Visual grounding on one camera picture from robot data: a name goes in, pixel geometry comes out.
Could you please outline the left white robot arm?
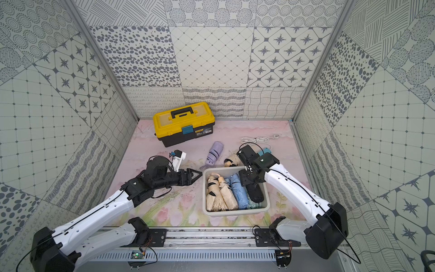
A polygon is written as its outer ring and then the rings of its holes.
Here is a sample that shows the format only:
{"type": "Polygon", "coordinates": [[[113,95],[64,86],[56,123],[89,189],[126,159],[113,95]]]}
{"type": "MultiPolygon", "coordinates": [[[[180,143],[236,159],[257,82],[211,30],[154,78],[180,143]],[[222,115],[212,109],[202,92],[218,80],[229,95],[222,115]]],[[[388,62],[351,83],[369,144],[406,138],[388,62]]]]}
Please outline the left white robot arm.
{"type": "Polygon", "coordinates": [[[151,244],[148,225],[139,217],[122,226],[97,234],[114,218],[153,198],[158,189],[185,187],[202,177],[202,172],[180,169],[168,158],[156,155],[135,178],[124,183],[118,193],[69,223],[34,234],[30,262],[36,272],[73,272],[87,261],[125,245],[151,244]]]}

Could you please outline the black umbrella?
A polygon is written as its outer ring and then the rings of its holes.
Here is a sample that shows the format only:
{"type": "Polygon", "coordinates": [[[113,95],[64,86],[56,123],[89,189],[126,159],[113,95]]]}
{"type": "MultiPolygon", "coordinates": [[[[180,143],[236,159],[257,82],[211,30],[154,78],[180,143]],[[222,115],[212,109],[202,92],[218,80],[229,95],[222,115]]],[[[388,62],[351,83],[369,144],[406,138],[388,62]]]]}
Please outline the black umbrella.
{"type": "Polygon", "coordinates": [[[247,185],[246,188],[250,199],[254,203],[260,204],[264,201],[265,197],[260,183],[247,185]]]}

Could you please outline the lavender umbrella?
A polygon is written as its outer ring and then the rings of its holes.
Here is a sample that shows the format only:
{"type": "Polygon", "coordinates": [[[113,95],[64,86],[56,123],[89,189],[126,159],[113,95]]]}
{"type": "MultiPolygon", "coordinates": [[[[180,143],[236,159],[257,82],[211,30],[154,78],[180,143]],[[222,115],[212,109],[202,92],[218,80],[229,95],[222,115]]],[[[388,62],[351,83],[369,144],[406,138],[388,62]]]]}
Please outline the lavender umbrella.
{"type": "Polygon", "coordinates": [[[206,168],[213,167],[215,163],[218,161],[220,155],[222,154],[223,148],[224,145],[221,142],[219,141],[214,142],[214,144],[212,145],[212,147],[208,152],[207,158],[205,160],[205,164],[201,166],[200,169],[204,170],[206,168]]]}

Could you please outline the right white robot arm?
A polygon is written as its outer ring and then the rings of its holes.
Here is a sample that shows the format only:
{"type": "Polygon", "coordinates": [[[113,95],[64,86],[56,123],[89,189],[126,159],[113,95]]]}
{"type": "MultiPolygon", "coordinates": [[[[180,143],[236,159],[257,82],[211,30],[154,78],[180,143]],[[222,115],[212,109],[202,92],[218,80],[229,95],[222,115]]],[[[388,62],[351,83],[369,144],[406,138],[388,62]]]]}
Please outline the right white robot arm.
{"type": "Polygon", "coordinates": [[[251,146],[237,152],[248,185],[267,183],[283,194],[306,219],[305,224],[284,218],[272,225],[283,240],[307,243],[323,259],[328,259],[348,236],[347,212],[340,203],[330,204],[293,177],[271,153],[258,155],[251,146]]]}

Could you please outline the cream umbrella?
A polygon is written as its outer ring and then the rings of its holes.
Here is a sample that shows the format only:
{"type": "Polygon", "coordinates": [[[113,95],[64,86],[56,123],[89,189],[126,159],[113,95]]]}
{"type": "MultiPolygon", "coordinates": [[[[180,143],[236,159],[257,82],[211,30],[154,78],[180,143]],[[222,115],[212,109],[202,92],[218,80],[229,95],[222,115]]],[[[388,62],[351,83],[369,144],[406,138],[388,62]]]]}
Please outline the cream umbrella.
{"type": "Polygon", "coordinates": [[[224,160],[224,166],[225,167],[238,167],[241,166],[242,161],[237,156],[237,154],[231,154],[228,158],[224,160]]]}

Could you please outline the white plastic storage box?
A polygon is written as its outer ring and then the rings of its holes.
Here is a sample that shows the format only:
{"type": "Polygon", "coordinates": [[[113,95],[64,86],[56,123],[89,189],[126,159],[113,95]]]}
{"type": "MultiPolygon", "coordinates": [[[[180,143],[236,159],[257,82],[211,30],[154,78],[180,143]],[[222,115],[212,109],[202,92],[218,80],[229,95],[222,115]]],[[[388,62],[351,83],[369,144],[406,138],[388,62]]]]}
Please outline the white plastic storage box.
{"type": "Polygon", "coordinates": [[[207,180],[212,173],[218,173],[223,177],[230,177],[235,173],[239,173],[240,170],[244,170],[245,167],[221,167],[221,168],[209,168],[203,171],[202,175],[202,209],[207,216],[240,216],[255,213],[264,213],[270,208],[270,199],[265,183],[260,183],[259,187],[263,193],[264,200],[261,202],[262,207],[260,209],[246,209],[246,210],[234,210],[234,211],[207,211],[206,210],[206,196],[208,183],[207,180]]]}

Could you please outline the small pale blue umbrella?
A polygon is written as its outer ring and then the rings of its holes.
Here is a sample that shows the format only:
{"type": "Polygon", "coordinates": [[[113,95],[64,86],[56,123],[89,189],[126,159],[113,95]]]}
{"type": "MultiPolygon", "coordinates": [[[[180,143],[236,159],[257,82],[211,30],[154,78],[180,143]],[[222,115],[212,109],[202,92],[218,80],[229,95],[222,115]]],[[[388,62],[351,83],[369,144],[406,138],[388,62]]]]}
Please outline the small pale blue umbrella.
{"type": "Polygon", "coordinates": [[[249,206],[249,200],[245,189],[242,187],[239,175],[236,173],[225,179],[237,201],[239,210],[246,210],[249,206]]]}

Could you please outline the mint green umbrella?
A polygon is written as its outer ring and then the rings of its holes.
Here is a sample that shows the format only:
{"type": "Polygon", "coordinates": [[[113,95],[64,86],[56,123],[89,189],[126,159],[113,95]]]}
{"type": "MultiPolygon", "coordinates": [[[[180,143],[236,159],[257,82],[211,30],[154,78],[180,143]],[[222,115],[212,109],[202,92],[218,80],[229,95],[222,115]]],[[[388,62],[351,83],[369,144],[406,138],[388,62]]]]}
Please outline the mint green umbrella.
{"type": "Polygon", "coordinates": [[[248,209],[261,209],[261,208],[263,208],[261,202],[260,203],[256,203],[256,202],[253,202],[253,201],[249,201],[248,209]]]}

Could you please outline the small beige umbrella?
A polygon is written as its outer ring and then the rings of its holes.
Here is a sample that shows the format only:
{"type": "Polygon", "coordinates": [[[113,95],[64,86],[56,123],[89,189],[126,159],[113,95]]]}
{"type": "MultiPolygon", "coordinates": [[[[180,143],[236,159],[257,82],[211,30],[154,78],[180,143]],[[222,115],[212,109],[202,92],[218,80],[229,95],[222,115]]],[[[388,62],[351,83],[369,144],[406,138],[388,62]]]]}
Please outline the small beige umbrella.
{"type": "Polygon", "coordinates": [[[225,178],[222,176],[219,177],[218,182],[219,182],[220,193],[226,205],[225,209],[228,211],[237,210],[239,208],[239,205],[225,178]]]}

